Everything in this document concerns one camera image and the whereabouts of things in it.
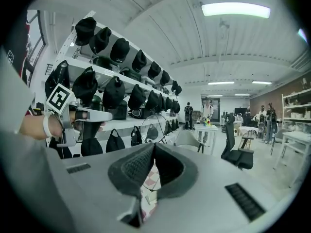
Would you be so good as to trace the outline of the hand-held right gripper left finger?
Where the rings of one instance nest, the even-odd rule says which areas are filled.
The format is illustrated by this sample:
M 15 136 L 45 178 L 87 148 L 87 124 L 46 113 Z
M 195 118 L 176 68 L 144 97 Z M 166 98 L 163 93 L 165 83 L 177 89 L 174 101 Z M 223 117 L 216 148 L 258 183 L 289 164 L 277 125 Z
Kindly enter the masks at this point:
M 71 177 L 88 198 L 117 221 L 142 223 L 141 187 L 155 162 L 155 144 L 65 159 Z

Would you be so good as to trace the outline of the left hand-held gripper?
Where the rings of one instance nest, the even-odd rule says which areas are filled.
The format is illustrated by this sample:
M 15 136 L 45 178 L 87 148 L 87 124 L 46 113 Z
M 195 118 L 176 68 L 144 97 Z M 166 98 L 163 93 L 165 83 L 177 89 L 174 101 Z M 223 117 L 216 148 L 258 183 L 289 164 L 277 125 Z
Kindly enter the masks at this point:
M 80 100 L 76 98 L 70 89 L 60 83 L 56 85 L 47 98 L 46 105 L 62 126 L 61 142 L 57 144 L 57 147 L 73 147 L 78 141 L 80 132 L 72 125 L 71 111 L 75 112 L 75 121 L 107 122 L 113 119 L 113 115 L 109 112 L 81 108 Z

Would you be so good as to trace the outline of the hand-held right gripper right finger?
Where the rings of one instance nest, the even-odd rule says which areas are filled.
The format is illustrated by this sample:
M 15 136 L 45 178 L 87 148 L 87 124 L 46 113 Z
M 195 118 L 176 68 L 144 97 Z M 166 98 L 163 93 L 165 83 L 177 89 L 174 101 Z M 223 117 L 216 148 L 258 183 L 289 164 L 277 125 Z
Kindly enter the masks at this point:
M 145 222 L 145 233 L 262 233 L 273 226 L 292 202 L 281 201 L 257 180 L 227 161 L 188 149 L 159 144 L 193 161 L 197 179 L 183 196 L 160 199 Z M 238 183 L 266 212 L 250 221 L 226 186 Z

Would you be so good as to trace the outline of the person's left forearm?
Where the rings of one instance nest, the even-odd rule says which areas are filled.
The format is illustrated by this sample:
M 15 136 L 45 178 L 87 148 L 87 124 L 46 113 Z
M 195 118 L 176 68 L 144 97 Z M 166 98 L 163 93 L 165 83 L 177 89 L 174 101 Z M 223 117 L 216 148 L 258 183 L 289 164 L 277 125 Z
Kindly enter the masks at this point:
M 43 131 L 44 116 L 26 115 L 23 118 L 19 133 L 37 140 L 48 138 Z

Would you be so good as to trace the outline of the person's left hand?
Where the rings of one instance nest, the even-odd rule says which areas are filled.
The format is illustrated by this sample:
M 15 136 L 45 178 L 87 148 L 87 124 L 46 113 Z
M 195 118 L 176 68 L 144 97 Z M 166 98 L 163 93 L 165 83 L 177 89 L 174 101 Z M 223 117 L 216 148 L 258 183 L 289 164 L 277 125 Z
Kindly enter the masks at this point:
M 83 118 L 87 117 L 86 112 L 82 111 L 69 111 L 69 122 L 73 126 L 76 122 L 81 122 Z M 64 130 L 64 125 L 60 122 L 60 117 L 56 114 L 50 114 L 49 117 L 49 129 L 53 136 L 62 137 L 62 131 Z

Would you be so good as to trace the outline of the black office chair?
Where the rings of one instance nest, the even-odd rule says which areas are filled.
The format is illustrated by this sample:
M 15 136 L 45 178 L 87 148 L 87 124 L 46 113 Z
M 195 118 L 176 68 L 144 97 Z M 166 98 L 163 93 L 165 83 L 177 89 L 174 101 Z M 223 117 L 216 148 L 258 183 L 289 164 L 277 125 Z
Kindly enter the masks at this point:
M 254 161 L 254 151 L 250 149 L 234 150 L 235 136 L 234 136 L 234 122 L 235 117 L 233 114 L 225 116 L 226 128 L 226 146 L 221 154 L 221 159 L 230 162 L 239 169 L 252 169 Z

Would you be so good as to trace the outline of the white wristband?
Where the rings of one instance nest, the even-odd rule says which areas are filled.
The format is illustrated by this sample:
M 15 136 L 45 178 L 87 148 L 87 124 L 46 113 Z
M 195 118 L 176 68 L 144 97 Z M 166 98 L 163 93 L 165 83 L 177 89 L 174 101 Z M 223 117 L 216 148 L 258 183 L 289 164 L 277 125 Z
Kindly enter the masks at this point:
M 50 115 L 45 115 L 43 118 L 43 131 L 47 137 L 53 137 L 49 129 L 49 117 Z

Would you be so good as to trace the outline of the pink checkered tablecloth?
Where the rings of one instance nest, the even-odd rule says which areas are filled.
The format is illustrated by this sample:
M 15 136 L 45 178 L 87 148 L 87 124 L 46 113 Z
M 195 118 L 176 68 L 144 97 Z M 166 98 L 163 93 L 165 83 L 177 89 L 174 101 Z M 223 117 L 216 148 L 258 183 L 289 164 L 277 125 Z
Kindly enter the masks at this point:
M 161 188 L 160 175 L 156 165 L 153 165 L 146 180 L 144 181 L 141 192 L 141 210 L 143 222 L 145 222 L 157 207 L 157 191 Z

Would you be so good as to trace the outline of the row of grey storage boxes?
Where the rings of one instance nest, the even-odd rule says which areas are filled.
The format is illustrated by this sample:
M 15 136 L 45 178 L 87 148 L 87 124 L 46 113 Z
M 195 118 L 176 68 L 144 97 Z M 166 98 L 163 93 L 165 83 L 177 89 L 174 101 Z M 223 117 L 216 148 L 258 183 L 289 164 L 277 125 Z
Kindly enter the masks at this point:
M 161 85 L 160 83 L 156 83 L 154 80 L 150 79 L 149 77 L 147 76 L 142 76 L 141 77 L 141 83 L 147 85 L 147 86 L 150 86 L 151 88 L 154 88 L 160 92 L 163 92 L 165 94 L 169 94 L 170 92 L 168 91 L 167 88 L 165 88 L 163 85 Z

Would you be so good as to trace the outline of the white square table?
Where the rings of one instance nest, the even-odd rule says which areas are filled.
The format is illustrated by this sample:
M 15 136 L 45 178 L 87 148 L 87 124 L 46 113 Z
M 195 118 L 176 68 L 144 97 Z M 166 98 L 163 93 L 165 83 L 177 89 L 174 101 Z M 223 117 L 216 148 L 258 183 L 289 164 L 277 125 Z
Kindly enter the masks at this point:
M 204 146 L 207 146 L 210 149 L 211 156 L 214 153 L 217 132 L 218 128 L 215 125 L 195 125 L 196 138 L 199 140 L 200 143 L 203 143 Z M 207 133 L 207 141 L 204 143 L 205 133 Z

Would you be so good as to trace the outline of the wooden chair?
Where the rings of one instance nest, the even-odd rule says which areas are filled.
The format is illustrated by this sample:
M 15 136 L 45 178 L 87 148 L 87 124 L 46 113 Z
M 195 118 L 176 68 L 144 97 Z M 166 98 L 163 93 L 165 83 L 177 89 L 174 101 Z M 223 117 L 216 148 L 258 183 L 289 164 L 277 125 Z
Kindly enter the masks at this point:
M 250 150 L 251 142 L 253 139 L 254 137 L 252 131 L 247 131 L 244 133 L 240 141 L 239 150 Z

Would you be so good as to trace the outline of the round table with white cloth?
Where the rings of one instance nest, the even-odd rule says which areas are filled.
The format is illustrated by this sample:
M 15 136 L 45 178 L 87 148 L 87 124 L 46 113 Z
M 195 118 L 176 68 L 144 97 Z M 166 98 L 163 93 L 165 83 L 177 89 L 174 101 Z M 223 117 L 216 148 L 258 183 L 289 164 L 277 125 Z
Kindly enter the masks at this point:
M 258 128 L 256 128 L 256 127 L 248 127 L 248 126 L 241 126 L 241 127 L 239 127 L 239 130 L 240 130 L 241 134 L 245 134 L 245 133 L 247 133 L 249 131 L 251 131 L 251 132 L 255 131 L 256 133 L 259 132 Z

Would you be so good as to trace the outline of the dark glass door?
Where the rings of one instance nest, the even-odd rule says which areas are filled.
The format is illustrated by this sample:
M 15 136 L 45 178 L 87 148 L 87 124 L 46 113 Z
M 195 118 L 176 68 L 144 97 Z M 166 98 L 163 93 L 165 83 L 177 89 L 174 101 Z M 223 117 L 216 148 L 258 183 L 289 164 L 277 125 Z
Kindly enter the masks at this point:
M 210 99 L 210 104 L 213 106 L 213 109 L 214 109 L 212 118 L 210 120 L 212 122 L 219 122 L 219 120 L 220 120 L 220 100 L 219 99 L 213 99 L 213 98 L 209 98 L 209 99 Z

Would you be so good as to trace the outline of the grey side chair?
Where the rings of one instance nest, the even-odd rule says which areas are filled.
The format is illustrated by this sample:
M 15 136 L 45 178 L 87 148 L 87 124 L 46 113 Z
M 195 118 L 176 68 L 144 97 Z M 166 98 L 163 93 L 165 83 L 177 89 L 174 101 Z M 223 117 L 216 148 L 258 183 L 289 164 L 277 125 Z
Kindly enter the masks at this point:
M 285 131 L 283 129 L 279 130 L 277 133 L 273 132 L 270 155 L 272 155 L 272 153 L 273 153 L 275 143 L 282 143 L 284 132 Z

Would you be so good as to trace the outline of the person's black red jersey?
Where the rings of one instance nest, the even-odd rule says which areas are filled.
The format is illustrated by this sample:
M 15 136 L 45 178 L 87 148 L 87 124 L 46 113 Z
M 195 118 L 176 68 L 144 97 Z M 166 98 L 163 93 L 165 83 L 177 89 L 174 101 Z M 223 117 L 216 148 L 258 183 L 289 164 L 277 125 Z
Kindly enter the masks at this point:
M 27 83 L 25 63 L 28 64 L 29 30 L 30 24 L 27 20 L 27 9 L 24 9 L 9 30 L 9 34 L 4 42 L 8 61 L 25 83 Z

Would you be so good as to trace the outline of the white open shelf unit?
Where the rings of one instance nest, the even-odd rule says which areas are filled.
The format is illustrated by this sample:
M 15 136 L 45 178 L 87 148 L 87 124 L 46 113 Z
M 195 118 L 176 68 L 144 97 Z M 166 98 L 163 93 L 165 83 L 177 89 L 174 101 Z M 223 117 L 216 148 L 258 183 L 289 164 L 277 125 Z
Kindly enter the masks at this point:
M 290 117 L 284 116 L 284 100 L 286 98 L 307 98 L 307 100 L 311 101 L 311 88 L 308 88 L 306 90 L 300 91 L 300 92 L 293 92 L 289 95 L 282 95 L 282 128 L 287 131 L 298 131 L 298 132 L 311 132 L 311 119 L 294 119 Z

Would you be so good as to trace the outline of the white ceramic pieces on shelves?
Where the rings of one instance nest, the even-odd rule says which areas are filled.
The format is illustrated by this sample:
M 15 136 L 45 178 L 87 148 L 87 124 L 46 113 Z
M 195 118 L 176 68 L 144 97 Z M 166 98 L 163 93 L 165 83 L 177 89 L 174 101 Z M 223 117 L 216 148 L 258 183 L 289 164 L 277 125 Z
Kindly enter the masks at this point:
M 286 98 L 284 116 L 294 119 L 311 119 L 311 101 L 307 98 Z

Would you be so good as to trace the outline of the ceiling light strips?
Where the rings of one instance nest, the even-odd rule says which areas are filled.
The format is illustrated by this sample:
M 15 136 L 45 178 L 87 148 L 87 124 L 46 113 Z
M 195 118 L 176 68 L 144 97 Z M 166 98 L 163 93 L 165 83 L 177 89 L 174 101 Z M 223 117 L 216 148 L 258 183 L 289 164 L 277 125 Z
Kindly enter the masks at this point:
M 201 62 L 208 68 L 209 85 L 243 80 L 268 85 L 304 71 L 308 44 L 283 8 L 221 2 L 202 10 L 208 25 L 220 21 L 218 30 L 206 30 L 209 41 L 215 41 Z

